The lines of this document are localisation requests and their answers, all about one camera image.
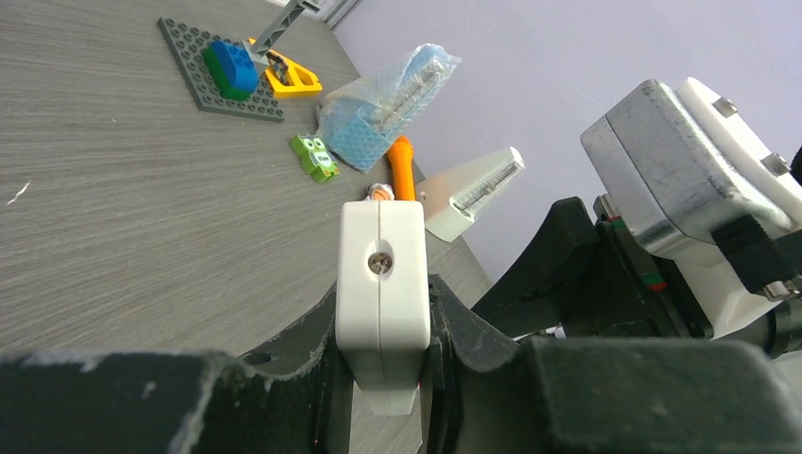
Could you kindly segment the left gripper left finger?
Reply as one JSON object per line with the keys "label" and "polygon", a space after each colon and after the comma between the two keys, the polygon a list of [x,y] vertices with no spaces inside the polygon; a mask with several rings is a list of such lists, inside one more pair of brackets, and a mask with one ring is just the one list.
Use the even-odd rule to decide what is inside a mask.
{"label": "left gripper left finger", "polygon": [[352,382],[335,294],[241,356],[33,350],[1,357],[5,453],[344,453]]}

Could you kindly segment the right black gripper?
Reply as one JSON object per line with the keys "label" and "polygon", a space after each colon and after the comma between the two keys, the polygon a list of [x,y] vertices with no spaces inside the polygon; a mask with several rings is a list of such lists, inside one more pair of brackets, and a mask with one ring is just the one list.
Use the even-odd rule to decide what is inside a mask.
{"label": "right black gripper", "polygon": [[472,310],[511,338],[561,323],[568,337],[714,340],[679,268],[636,243],[609,196],[593,208],[595,226],[581,199],[556,201]]}

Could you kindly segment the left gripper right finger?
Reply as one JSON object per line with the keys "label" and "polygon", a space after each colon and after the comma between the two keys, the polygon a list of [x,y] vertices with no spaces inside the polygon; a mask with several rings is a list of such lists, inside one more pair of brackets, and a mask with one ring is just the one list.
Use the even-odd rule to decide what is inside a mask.
{"label": "left gripper right finger", "polygon": [[426,453],[797,453],[801,409],[741,341],[516,342],[428,278]]}

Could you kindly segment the white air conditioner remote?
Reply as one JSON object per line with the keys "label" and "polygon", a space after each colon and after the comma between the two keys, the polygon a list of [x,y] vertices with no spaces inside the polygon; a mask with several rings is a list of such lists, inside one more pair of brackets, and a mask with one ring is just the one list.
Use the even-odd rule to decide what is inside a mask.
{"label": "white air conditioner remote", "polygon": [[420,203],[342,206],[335,335],[371,411],[410,414],[431,336]]}

